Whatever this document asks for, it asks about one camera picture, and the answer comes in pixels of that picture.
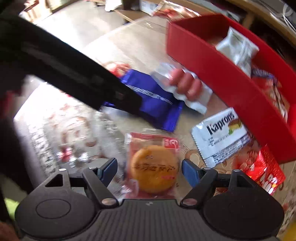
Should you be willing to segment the white snack packet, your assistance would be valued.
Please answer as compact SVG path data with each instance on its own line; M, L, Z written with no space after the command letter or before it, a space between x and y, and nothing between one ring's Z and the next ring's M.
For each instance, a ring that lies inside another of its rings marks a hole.
M234 28L229 27L227 36L215 48L248 77L251 77L251 61L259 51L259 48L252 41Z

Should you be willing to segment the red cardboard box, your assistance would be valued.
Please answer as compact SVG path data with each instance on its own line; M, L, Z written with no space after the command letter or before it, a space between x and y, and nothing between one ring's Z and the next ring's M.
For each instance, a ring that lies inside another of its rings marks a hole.
M259 47L252 63L273 74L288 101L284 120L255 82L211 45L234 28ZM168 23L166 52L197 74L229 107L263 146L268 146L282 164L295 160L295 72L262 39L221 14L204 15Z

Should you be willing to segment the orange mooncake packet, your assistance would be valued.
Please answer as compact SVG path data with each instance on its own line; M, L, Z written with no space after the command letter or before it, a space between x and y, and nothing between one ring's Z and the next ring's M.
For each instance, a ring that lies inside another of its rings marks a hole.
M129 132L125 136L126 198L175 198L180 171L180 141L157 132Z

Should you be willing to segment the red Trolli gummy bag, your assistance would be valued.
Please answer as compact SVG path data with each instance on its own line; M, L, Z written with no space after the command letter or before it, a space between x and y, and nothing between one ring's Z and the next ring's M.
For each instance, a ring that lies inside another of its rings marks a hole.
M271 195L285 180L282 169L267 145L260 150L244 147L234 157L232 168L240 169Z

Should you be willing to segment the wooden TV stand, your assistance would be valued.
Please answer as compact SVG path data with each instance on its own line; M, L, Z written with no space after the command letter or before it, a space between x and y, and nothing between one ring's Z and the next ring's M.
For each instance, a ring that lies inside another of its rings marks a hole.
M289 42L291 46L295 48L295 32L279 20L270 10L264 6L256 3L255 1L216 1L218 3L228 2L232 5L237 6L247 12L242 25L243 27L250 29L255 19L259 19L267 24L270 28L275 30L283 39Z

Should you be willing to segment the red biscuit packet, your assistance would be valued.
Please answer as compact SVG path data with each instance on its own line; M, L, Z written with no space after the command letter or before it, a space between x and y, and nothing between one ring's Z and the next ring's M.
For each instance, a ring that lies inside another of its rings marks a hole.
M287 123L290 104L280 93L279 89L281 89L281 83L277 80L277 78L265 70L253 67L251 70L251 79L265 94L268 100L278 110L281 117Z

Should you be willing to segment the blue snack packet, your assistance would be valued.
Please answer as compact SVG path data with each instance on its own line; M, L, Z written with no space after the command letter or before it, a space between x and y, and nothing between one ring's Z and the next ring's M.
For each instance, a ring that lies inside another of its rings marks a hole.
M142 97L139 116L155 128L174 132L184 107L172 93L163 90L148 74L130 69L119 78L121 83Z

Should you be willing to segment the white sausage packet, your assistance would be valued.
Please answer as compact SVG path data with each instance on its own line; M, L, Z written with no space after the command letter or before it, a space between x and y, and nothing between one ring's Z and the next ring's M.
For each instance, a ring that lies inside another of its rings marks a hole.
M151 77L166 92L201 114L207 112L207 105L213 91L195 73L180 65L161 63Z

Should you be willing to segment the white Kaprons wafer packet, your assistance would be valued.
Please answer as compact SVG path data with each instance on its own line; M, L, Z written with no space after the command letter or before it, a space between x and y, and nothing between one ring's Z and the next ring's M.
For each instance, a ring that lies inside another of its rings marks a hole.
M209 168L236 154L251 140L234 108L228 108L192 128L192 137Z

